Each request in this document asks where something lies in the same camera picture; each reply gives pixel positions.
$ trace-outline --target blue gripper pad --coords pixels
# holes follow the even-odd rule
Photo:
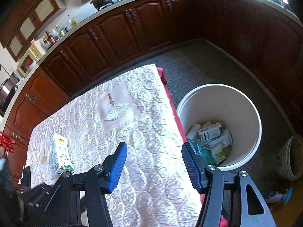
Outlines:
[[[188,142],[182,145],[181,154],[193,188],[201,193],[203,184],[207,183],[204,171],[206,161],[202,156],[196,155]]]
[[[106,164],[106,159],[110,157],[112,162],[111,168],[109,168]],[[108,172],[109,174],[109,184],[107,186],[107,190],[109,194],[117,187],[121,172],[123,169],[123,166],[125,164],[125,160],[127,157],[127,145],[124,142],[120,142],[115,153],[107,156],[106,159],[103,162],[103,165],[105,165],[105,169],[109,169],[110,171]]]

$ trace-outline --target floor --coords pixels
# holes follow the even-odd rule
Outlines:
[[[164,68],[164,74],[168,81],[167,88],[175,107],[189,91],[207,83],[227,84],[246,94],[260,114],[262,139],[259,149],[252,159],[232,172],[246,170],[261,193],[270,192],[281,185],[284,187],[283,191],[285,187],[290,186],[290,181],[277,179],[271,167],[273,153],[283,146],[292,135],[287,123],[257,82],[237,63],[204,40],[193,41],[188,45],[140,61],[108,79],[100,80],[95,85],[128,70],[153,63]],[[224,208],[226,210],[228,208],[228,197],[225,197]]]

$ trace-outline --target white bucket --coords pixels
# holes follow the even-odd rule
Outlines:
[[[303,139],[293,135],[275,156],[276,173],[290,181],[297,180],[303,174]]]
[[[193,124],[220,122],[233,139],[231,153],[218,168],[234,170],[248,162],[257,151],[262,135],[259,113],[239,90],[223,84],[207,84],[190,91],[179,103],[177,114],[185,134]]]

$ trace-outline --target white quilted tablecloth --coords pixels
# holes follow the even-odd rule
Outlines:
[[[137,108],[134,120],[103,133],[98,97],[126,84]],[[75,173],[88,171],[126,142],[128,155],[117,188],[107,195],[114,226],[195,226],[200,197],[193,189],[181,157],[181,135],[156,66],[126,72],[61,108],[36,126],[28,146],[32,187],[54,184],[52,165],[39,170],[39,145],[54,132],[68,139]],[[82,224],[88,226],[86,212]]]

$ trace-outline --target microwave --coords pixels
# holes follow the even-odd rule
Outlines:
[[[28,48],[24,56],[17,62],[17,71],[24,77],[28,75],[28,73],[34,68],[37,62],[42,58],[46,53],[46,49],[44,48],[43,39],[33,42],[31,46]]]

